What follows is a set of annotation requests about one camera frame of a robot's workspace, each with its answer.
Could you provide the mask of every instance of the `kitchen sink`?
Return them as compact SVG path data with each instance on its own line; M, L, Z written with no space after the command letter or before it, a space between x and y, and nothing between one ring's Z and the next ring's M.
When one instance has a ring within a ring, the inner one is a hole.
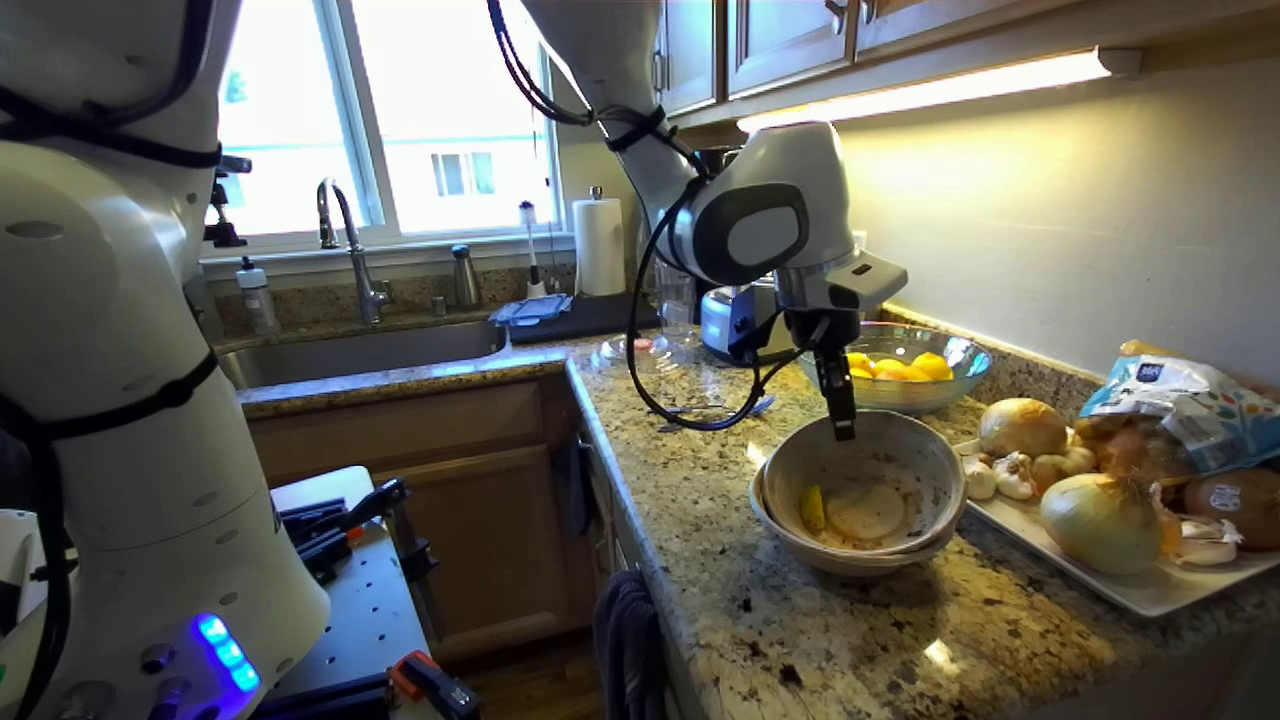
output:
M237 389L481 357L503 348L507 331L488 322L262 345L218 359Z

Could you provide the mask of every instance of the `bottle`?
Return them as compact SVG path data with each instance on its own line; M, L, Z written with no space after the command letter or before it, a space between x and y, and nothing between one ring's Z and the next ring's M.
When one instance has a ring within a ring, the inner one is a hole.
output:
M266 272L253 266L248 255L241 256L241 269L236 272L236 283L244 296L250 323L255 334L275 334L280 332L280 322L275 319L275 306L271 305L271 291L266 287Z
M454 305L460 310L474 310L480 306L480 282L476 279L475 265L471 264L471 249L454 245L452 252Z

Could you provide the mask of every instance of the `kitchen counter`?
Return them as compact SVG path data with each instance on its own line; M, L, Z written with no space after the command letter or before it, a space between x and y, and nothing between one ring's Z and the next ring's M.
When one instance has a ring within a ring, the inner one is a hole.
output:
M1280 620L1280 575L1254 578L1158 620L1111 606L975 516L931 562L876 579L817 574L751 514L746 486L794 429L824 415L799 368L776 405L719 433L658 433L599 342L507 348L431 368L242 391L261 418L568 373L604 455L664 628L708 717L991 717L1076 696L1161 659ZM667 404L739 402L749 375L700 368L654 380ZM923 418L952 442L983 406Z

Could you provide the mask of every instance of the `under-cabinet light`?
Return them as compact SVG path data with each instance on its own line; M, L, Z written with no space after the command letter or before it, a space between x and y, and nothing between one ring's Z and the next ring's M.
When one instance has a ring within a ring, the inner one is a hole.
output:
M762 113L742 118L737 122L737 127L742 132L750 133L762 128L812 120L833 123L850 118L897 113L929 105L946 105L978 97L995 97L1105 77L1132 76L1138 72L1140 63L1142 50L1094 47L1070 55L1041 58Z

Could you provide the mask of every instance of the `white plate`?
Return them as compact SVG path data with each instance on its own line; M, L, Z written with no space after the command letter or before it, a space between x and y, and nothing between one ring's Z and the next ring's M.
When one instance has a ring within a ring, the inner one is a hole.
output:
M960 456L982 451L973 439L955 446ZM1039 521L1036 501L1019 501L996 493L991 500L969 500L969 510L1044 556L1069 575L1089 585L1111 602L1146 618L1158 618L1224 591L1240 580L1280 565L1277 552L1242 552L1235 561L1217 568L1181 568L1161 560L1138 575L1108 575L1091 570L1062 555Z

